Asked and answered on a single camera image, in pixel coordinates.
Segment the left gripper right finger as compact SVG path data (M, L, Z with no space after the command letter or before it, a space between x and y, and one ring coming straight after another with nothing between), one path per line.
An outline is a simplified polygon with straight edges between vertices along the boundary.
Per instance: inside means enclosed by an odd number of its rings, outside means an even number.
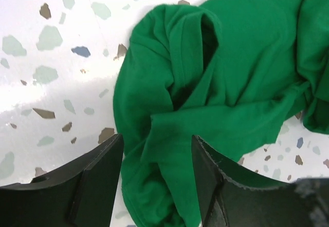
M203 226L328 226L328 179L286 183L257 174L192 137Z

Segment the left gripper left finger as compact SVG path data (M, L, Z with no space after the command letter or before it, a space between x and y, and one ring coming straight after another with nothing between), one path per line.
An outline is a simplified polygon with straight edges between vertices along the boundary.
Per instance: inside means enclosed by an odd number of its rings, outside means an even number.
M115 134L30 183L2 186L1 226L108 227L122 157L123 137Z

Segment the green t shirt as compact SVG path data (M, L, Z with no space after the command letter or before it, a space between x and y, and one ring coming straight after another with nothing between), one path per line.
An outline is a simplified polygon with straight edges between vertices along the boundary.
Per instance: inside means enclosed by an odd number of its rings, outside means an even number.
M155 7L132 31L113 110L135 224L198 226L193 135L238 161L301 111L328 133L328 0Z

